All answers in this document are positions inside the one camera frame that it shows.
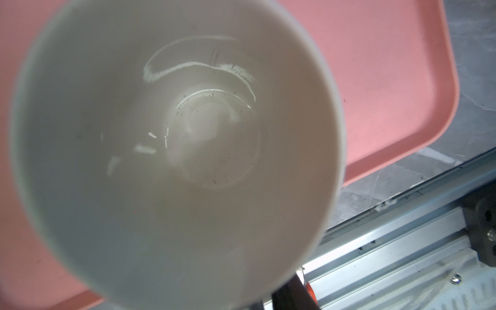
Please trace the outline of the white mug purple handle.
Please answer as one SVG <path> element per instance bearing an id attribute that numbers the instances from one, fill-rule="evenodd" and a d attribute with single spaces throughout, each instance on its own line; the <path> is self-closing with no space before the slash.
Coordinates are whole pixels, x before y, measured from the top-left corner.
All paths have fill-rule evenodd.
<path id="1" fill-rule="evenodd" d="M 278 1 L 69 1 L 16 83 L 27 216 L 127 309 L 240 309 L 318 245 L 346 167 L 337 85 Z"/>

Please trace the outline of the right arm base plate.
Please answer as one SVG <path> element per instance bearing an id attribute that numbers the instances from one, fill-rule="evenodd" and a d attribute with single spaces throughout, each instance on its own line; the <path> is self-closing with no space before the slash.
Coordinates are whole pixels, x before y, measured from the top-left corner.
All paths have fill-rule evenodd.
<path id="1" fill-rule="evenodd" d="M 466 195 L 461 204 L 471 248 L 482 263 L 495 267 L 495 182 Z"/>

